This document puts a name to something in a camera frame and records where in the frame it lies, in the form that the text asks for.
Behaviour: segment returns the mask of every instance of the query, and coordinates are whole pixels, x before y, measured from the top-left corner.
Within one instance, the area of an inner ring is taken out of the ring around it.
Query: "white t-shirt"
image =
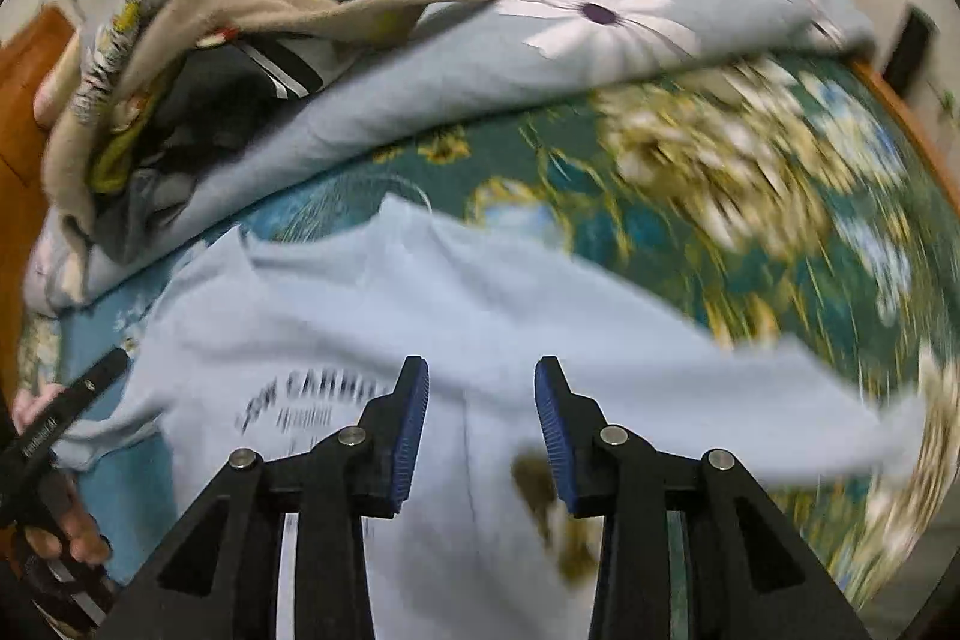
[[[795,340],[725,351],[590,263],[388,196],[313,244],[224,234],[157,300],[114,414],[56,453],[88,468],[158,428],[183,511],[235,448],[281,458],[355,423],[408,355],[430,371],[411,496],[366,541],[391,640],[586,636],[589,605],[569,599],[510,474],[542,447],[541,356],[659,450],[723,447],[766,482],[909,473],[923,432],[919,397],[881,415]]]

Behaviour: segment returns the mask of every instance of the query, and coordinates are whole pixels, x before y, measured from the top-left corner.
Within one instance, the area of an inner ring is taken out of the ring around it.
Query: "dark flower center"
[[[615,25],[620,22],[620,15],[600,4],[583,4],[580,7],[580,14],[591,23],[599,23],[599,25]]]

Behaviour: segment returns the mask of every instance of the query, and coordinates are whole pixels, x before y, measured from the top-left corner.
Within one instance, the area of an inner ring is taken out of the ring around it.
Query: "beige cloth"
[[[61,215],[64,236],[74,256],[68,262],[75,300],[82,295],[88,253],[85,237],[92,234],[94,202],[86,174],[98,143],[112,125],[111,106],[145,89],[160,72],[195,43],[219,28],[240,32],[289,32],[387,47],[403,41],[429,4],[438,1],[487,0],[169,0],[142,31],[109,106],[94,122],[80,122],[67,100],[59,110],[43,160],[43,186]],[[59,80],[77,84],[76,76],[59,73]]]

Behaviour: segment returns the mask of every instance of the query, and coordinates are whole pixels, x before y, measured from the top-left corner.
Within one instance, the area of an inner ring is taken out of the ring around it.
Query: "metal screw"
[[[733,469],[733,464],[736,464],[736,459],[733,458],[733,453],[730,451],[724,451],[719,448],[715,451],[710,451],[709,456],[707,456],[707,461],[710,462],[710,466],[719,469],[721,472],[726,472],[728,469]]]
[[[627,429],[619,426],[605,426],[600,429],[600,439],[608,445],[622,445],[627,441]]]
[[[367,439],[367,433],[359,426],[347,426],[346,429],[340,429],[337,439],[341,445],[359,445]]]
[[[251,451],[250,448],[237,448],[230,454],[227,463],[233,469],[250,469],[253,464],[256,464],[256,451]]]

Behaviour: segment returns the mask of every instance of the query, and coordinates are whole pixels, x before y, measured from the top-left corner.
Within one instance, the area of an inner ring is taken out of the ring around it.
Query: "green floral bed sheet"
[[[583,256],[721,343],[793,333],[864,399],[922,393],[922,456],[905,485],[851,475],[774,493],[854,605],[938,509],[960,447],[960,221],[896,121],[840,62],[762,58],[441,128],[227,225],[318,239],[366,220],[384,191]],[[27,383],[82,369],[98,355],[83,355],[98,322],[99,352],[114,341],[136,352],[172,266],[59,326],[32,319]]]

